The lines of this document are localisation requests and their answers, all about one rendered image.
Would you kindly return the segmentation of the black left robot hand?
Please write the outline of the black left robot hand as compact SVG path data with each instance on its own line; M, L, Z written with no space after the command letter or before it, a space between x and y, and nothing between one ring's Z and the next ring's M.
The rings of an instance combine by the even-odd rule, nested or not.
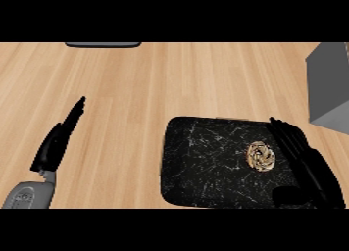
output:
M50 130L44 141L40 144L35 159L31 165L31 171L40 173L41 171L54 172L57 170L69 137L75 129L80 118L84 114L85 97L81 97L75 103L69 114L62 123L57 123Z

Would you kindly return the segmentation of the beige swirl cupcake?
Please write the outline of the beige swirl cupcake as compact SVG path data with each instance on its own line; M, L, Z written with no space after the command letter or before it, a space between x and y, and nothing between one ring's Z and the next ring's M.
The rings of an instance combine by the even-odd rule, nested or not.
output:
M254 141L247 148L245 159L248 166L258 172L269 172L275 166L275 153L270 146L261 141Z

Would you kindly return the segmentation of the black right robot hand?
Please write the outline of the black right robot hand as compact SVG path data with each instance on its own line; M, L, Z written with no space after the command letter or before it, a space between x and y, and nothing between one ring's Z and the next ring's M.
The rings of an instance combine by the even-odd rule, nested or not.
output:
M279 186L273 189L275 206L303 205L310 202L318 209L344 209L337 177L322 155L310 147L303 131L273 117L269 121L266 127L288 159L298 183L297 186Z

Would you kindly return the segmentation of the dark grey flat object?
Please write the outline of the dark grey flat object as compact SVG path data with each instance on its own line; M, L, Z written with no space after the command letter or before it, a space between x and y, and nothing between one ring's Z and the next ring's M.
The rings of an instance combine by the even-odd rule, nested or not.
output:
M134 48L142 42L65 42L65 44L75 48Z

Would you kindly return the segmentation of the grey cardboard box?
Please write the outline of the grey cardboard box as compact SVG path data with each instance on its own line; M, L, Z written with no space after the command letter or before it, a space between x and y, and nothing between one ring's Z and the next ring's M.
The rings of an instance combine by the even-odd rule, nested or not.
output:
M320 42L306 63L310 123L349 134L349 42Z

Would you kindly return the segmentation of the black marble tray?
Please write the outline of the black marble tray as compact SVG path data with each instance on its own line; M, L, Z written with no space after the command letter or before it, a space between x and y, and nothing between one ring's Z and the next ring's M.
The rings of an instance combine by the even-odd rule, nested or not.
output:
M260 172L247 149L260 141L275 153L275 166ZM165 130L161 195L186 207L275 209L272 191L298 184L266 122L174 117Z

